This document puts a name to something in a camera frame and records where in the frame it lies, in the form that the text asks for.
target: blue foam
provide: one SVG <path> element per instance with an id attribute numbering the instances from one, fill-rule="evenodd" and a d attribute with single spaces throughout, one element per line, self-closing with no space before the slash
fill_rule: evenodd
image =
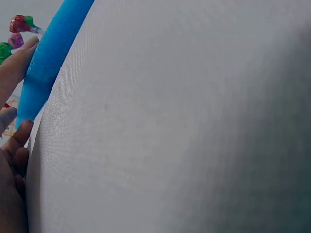
<path id="1" fill-rule="evenodd" d="M 48 100 L 59 70 L 94 0 L 64 0 L 44 33 L 25 76 L 16 128 L 34 120 Z"/>

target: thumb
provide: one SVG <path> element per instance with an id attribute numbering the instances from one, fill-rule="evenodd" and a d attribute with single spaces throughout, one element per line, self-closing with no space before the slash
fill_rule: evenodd
<path id="1" fill-rule="evenodd" d="M 25 77 L 38 42 L 37 36 L 31 38 L 22 49 L 0 65 L 0 108 L 4 106 L 17 84 Z"/>

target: red bead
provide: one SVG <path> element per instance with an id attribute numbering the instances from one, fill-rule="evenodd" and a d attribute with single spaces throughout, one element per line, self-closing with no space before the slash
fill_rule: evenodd
<path id="1" fill-rule="evenodd" d="M 27 25 L 25 16 L 16 15 L 10 22 L 9 30 L 12 33 L 28 32 L 31 27 Z"/>

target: gray fabric surface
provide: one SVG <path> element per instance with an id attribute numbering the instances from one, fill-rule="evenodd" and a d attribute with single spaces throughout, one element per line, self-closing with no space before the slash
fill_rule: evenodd
<path id="1" fill-rule="evenodd" d="M 31 233 L 310 232 L 310 11 L 95 1 L 31 138 Z"/>

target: human hand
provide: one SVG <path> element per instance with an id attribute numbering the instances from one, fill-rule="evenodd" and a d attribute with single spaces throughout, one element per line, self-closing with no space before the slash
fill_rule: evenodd
<path id="1" fill-rule="evenodd" d="M 34 36 L 21 50 L 0 65 L 0 106 L 4 106 L 17 84 L 25 77 L 39 40 Z M 16 118 L 17 110 L 0 112 L 0 135 Z M 0 149 L 0 229 L 1 232 L 28 232 L 25 208 L 25 182 L 29 152 L 24 145 L 33 123 L 24 121 L 14 135 Z"/>

